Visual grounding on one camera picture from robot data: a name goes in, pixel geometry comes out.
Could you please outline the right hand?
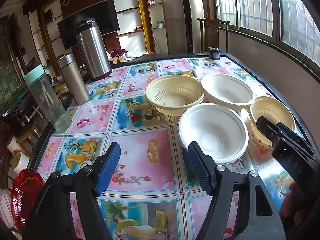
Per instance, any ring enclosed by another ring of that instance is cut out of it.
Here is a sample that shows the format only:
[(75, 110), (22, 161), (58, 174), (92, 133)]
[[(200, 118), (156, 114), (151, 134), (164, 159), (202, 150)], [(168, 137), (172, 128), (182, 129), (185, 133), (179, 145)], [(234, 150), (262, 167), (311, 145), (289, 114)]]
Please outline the right hand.
[(299, 185), (293, 181), (289, 185), (289, 192), (283, 199), (279, 209), (279, 215), (283, 225), (294, 224), (300, 226), (302, 224), (306, 211), (303, 210), (305, 193)]

